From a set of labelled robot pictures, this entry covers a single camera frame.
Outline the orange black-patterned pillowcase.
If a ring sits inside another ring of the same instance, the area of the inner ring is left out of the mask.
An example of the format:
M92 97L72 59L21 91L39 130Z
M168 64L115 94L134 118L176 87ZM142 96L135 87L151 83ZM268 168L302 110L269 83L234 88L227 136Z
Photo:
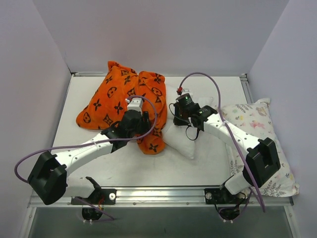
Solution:
M108 73L88 105L79 113L76 124L84 129L107 129L122 120L128 110L136 110L149 119L145 137L138 139L139 149L155 155L165 148L163 128L167 121L165 77L159 73L135 70L109 61Z

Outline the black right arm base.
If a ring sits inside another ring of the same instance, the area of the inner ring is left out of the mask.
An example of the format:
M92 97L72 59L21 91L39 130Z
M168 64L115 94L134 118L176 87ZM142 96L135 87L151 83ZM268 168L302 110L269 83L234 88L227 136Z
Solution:
M239 192L232 195L226 188L210 187L204 189L205 203L212 205L236 205L245 203L248 195Z

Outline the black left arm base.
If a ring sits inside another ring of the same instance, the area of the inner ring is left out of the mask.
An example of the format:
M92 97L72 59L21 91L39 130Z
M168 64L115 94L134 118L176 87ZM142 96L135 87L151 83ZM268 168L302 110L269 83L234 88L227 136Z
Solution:
M71 192L70 203L72 205L82 205L81 201L75 199L75 197L79 197L93 205L114 205L116 203L116 194L117 190L115 188L83 188Z

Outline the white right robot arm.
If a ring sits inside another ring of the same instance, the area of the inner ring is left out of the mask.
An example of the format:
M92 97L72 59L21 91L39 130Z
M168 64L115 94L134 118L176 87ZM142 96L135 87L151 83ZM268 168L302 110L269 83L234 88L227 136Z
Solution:
M176 122L182 121L198 131L207 132L240 153L244 168L223 184L219 191L222 201L232 202L238 193L251 186L261 188L279 171L280 160L272 139L262 140L248 134L225 121L219 111L194 103L188 93L176 98L174 108Z

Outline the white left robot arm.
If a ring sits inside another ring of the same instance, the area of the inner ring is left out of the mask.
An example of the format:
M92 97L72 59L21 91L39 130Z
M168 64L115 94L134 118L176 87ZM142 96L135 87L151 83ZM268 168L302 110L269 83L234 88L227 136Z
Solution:
M128 110L122 120L101 131L90 142L73 150L52 154L43 152L37 159L28 183L45 205L58 201L66 192L67 177L90 161L117 151L135 135L143 135L151 128L149 113Z

